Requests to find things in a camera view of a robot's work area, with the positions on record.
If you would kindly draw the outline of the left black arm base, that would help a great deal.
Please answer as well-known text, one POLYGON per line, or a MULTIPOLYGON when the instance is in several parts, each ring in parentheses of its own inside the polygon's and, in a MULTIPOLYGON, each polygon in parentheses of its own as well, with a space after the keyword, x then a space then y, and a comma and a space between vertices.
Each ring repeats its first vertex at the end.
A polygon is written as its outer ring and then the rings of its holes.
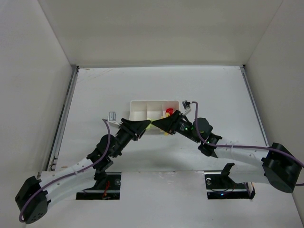
POLYGON ((110 172, 104 182, 76 194, 76 200, 119 200, 121 172, 110 172))

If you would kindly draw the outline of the green lego brick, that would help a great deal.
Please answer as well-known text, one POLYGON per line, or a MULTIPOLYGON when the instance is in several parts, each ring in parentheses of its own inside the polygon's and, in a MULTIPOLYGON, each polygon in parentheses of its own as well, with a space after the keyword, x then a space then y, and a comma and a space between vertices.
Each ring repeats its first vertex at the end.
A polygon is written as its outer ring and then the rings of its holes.
POLYGON ((152 126, 152 121, 153 121, 153 119, 148 118, 148 120, 150 121, 150 124, 146 127, 146 130, 147 130, 147 131, 149 131, 149 130, 151 130, 151 129, 153 128, 153 126, 152 126))

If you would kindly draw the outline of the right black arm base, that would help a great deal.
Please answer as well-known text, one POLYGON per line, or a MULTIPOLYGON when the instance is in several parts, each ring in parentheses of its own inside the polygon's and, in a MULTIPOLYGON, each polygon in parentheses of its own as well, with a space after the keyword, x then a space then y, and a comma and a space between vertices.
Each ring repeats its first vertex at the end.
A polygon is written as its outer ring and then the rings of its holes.
POLYGON ((255 188, 251 182, 235 183, 228 175, 234 163, 228 163, 221 171, 207 171, 204 174, 206 193, 209 200, 252 200, 255 188))

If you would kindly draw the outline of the red round lego piece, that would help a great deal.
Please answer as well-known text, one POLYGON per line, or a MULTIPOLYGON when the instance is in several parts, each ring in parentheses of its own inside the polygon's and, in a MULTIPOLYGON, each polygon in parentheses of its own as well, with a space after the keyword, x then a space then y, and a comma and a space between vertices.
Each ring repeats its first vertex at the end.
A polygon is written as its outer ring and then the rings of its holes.
POLYGON ((165 112, 166 117, 169 117, 173 114, 174 109, 173 108, 168 108, 165 112))

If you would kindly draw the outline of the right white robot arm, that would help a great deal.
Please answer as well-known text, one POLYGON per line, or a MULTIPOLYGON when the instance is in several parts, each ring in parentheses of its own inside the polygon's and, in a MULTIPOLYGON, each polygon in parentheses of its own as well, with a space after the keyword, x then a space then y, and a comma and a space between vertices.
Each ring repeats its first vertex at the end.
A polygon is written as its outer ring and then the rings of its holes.
POLYGON ((179 133, 199 143, 198 150, 207 157, 230 159, 220 176, 234 183, 257 182, 270 184, 275 189, 292 193, 302 166, 281 144, 271 147, 244 148, 212 133, 213 127, 205 118, 190 122, 180 111, 155 120, 152 124, 168 134, 179 133))

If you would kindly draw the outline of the yellow lego piece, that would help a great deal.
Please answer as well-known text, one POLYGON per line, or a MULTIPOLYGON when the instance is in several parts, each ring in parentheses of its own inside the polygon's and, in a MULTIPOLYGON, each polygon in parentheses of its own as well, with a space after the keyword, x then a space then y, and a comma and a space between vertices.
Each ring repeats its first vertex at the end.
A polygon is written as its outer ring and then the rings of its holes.
MULTIPOLYGON (((164 116, 162 116, 161 117, 161 119, 163 119, 163 118, 167 118, 167 117, 169 117, 170 116, 170 114, 169 113, 165 113, 165 115, 164 116)), ((166 135, 169 135, 167 132, 165 132, 164 130, 160 130, 160 132, 162 132, 162 133, 164 133, 164 135, 166 136, 166 135)))

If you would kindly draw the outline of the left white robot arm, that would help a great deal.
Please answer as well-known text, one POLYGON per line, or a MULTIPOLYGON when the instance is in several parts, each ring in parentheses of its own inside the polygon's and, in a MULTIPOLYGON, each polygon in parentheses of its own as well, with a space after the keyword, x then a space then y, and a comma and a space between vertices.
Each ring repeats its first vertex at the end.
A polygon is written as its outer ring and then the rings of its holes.
POLYGON ((18 191, 15 202, 20 210, 19 221, 31 224, 41 219, 57 202, 79 191, 92 188, 106 178, 106 169, 130 141, 139 140, 151 124, 150 120, 121 119, 116 135, 108 132, 95 149, 75 165, 43 179, 31 176, 18 191))

